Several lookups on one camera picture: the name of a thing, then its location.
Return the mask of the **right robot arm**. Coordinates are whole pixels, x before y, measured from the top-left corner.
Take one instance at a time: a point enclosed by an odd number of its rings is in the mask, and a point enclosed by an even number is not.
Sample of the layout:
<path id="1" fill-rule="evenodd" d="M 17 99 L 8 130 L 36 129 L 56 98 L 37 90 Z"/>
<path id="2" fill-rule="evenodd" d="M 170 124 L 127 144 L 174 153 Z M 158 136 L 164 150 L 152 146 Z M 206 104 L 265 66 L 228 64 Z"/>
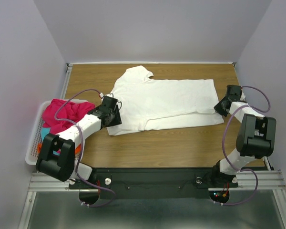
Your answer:
<path id="1" fill-rule="evenodd" d="M 214 110 L 222 116 L 231 115 L 224 130 L 222 150 L 224 159 L 218 161 L 212 168 L 210 182 L 215 186 L 231 183 L 237 172 L 248 163 L 270 156 L 274 151 L 276 135 L 276 119 L 265 116 L 270 110 L 262 111 L 251 107 L 245 101 L 242 87 L 228 85 L 223 99 L 214 106 Z M 237 119 L 241 126 L 236 138 L 235 149 L 227 154 L 225 151 L 225 137 L 232 119 Z"/>

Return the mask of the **white t shirt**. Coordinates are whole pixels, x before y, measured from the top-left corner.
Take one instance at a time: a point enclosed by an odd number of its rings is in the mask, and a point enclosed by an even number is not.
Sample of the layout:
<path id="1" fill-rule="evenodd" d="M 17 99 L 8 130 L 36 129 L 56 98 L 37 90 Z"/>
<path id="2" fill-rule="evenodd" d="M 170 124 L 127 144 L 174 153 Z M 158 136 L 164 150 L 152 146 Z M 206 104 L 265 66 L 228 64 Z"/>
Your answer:
<path id="1" fill-rule="evenodd" d="M 108 134 L 219 125 L 215 112 L 218 97 L 212 79 L 155 80 L 143 66 L 129 68 L 111 91 L 122 102 L 122 124 L 109 127 Z"/>

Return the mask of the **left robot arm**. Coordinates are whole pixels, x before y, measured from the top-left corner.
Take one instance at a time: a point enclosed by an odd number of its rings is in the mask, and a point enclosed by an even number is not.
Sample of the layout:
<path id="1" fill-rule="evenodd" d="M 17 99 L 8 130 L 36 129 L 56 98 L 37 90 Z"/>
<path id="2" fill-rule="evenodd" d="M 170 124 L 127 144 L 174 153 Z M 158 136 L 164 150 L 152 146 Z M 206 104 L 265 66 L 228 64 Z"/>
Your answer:
<path id="1" fill-rule="evenodd" d="M 105 127 L 122 124 L 120 106 L 121 101 L 106 95 L 102 98 L 101 105 L 84 112 L 77 122 L 59 118 L 56 113 L 56 121 L 67 122 L 71 126 L 56 134 L 48 133 L 44 137 L 36 169 L 59 181 L 67 181 L 76 176 L 84 141 Z"/>

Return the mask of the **pink t shirt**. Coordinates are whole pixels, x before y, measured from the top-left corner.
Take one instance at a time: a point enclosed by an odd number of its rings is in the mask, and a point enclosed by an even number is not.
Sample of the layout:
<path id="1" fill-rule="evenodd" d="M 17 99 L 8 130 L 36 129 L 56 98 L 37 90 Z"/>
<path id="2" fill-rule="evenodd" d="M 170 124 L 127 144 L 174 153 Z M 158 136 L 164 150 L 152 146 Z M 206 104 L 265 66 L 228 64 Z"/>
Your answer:
<path id="1" fill-rule="evenodd" d="M 42 118 L 44 120 L 44 127 L 50 128 L 51 134 L 60 133 L 70 126 L 72 123 L 67 121 L 57 121 L 54 115 L 58 109 L 65 103 L 64 100 L 53 99 L 50 105 L 44 110 Z M 95 104 L 89 102 L 74 103 L 68 102 L 57 114 L 58 119 L 69 119 L 75 123 L 80 121 L 88 111 L 95 108 Z"/>

